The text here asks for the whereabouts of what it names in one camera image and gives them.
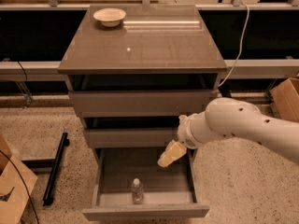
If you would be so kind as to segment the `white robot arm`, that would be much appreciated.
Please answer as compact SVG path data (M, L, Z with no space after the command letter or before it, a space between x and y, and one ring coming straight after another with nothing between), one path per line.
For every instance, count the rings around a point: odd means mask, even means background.
M177 137L157 161L167 167L187 153L212 141L232 137L256 142L285 159L299 163L299 123L263 115L256 105L232 98L217 98L206 110L180 115Z

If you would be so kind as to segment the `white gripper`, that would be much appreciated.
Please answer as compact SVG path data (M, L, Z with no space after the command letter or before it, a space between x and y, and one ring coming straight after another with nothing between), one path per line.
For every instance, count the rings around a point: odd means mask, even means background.
M197 149L202 145L216 141L219 135L213 132L206 121L205 113L189 116L180 115L178 126L178 142L172 140L157 161L161 167L168 167L187 153L187 148Z

